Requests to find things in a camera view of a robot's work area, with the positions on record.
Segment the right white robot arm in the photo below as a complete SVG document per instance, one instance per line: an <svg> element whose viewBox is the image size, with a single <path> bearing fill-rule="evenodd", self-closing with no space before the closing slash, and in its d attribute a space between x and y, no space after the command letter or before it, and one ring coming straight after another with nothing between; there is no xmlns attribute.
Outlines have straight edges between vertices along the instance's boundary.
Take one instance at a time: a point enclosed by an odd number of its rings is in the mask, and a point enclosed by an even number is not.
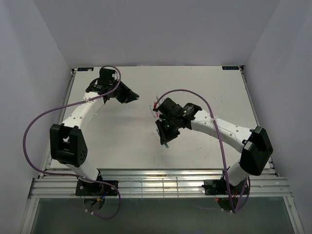
<svg viewBox="0 0 312 234"><path fill-rule="evenodd" d="M213 119L198 105L187 103L182 107L170 98L155 106L153 111L159 114L156 125L162 145L177 138L180 128L187 128L220 139L241 154L238 162L224 170L220 179L204 183L207 194L231 194L248 176L261 175L273 153L263 127L249 129L219 118Z"/></svg>

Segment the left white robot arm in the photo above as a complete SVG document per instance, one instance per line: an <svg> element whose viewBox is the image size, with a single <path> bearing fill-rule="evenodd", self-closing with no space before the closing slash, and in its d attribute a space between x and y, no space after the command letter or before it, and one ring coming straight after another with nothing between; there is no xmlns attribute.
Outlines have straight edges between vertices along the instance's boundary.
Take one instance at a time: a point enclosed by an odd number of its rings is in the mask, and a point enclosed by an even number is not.
<svg viewBox="0 0 312 234"><path fill-rule="evenodd" d="M88 148L83 132L110 99L129 103L139 99L121 81L121 72L116 67L101 67L99 77L90 82L82 100L68 118L50 128L50 153L53 160L70 168L78 179L87 182L87 190L98 195L103 190L100 171L88 160Z"/></svg>

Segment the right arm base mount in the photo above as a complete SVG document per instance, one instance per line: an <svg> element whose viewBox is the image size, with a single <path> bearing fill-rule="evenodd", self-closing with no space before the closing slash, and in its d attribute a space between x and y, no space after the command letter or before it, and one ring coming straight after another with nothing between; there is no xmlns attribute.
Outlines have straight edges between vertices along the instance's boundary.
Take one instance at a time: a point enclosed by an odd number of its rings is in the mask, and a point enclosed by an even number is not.
<svg viewBox="0 0 312 234"><path fill-rule="evenodd" d="M203 182L201 187L204 188L205 195L228 195L225 172L222 171L223 174L220 179L206 179ZM244 181L241 181L238 185L232 186L230 185L231 195L238 195L243 192L243 195L247 195L249 191L248 183L244 184Z"/></svg>

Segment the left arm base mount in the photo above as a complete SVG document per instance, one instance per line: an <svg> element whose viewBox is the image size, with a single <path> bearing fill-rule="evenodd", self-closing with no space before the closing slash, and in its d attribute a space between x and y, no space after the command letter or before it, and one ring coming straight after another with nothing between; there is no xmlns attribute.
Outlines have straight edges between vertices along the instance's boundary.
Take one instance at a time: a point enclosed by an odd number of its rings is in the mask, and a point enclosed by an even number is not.
<svg viewBox="0 0 312 234"><path fill-rule="evenodd" d="M117 196L118 180L104 180L99 172L96 181L105 182L94 183L78 177L75 195L76 196Z"/></svg>

